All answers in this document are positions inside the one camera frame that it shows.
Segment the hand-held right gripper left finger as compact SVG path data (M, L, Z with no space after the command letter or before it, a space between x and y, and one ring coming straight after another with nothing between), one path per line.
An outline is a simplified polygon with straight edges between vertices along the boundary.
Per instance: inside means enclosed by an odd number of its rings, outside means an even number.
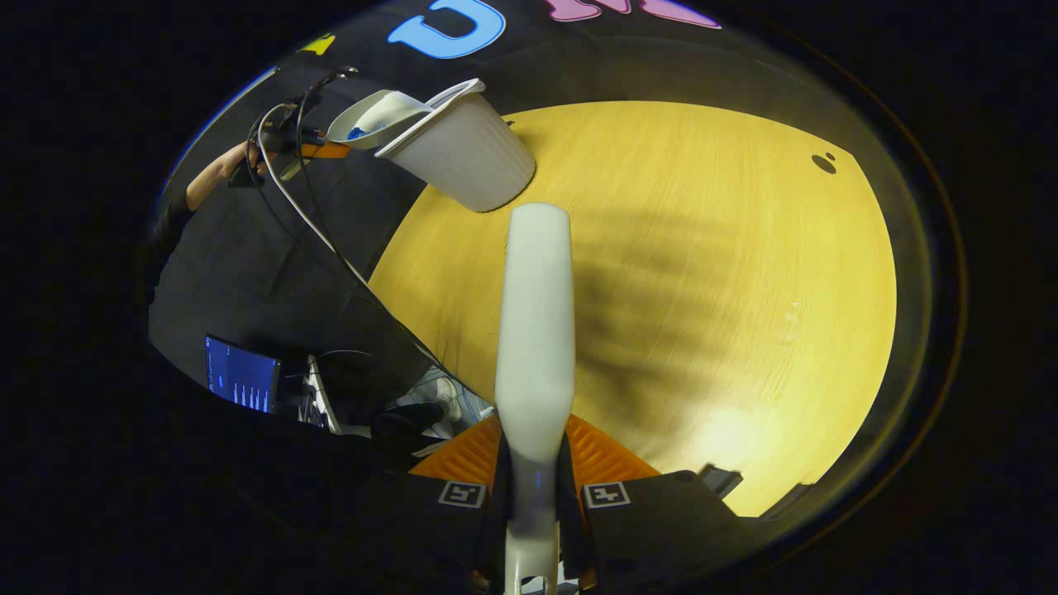
M367 590L471 590L493 509L501 428L488 416L404 472L355 491L355 558Z

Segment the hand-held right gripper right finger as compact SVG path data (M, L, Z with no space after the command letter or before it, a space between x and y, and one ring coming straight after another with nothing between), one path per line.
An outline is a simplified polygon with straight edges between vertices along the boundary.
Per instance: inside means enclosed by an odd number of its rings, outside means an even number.
M733 565L741 521L695 472L663 474L578 416L564 436L564 569L582 590L671 590Z

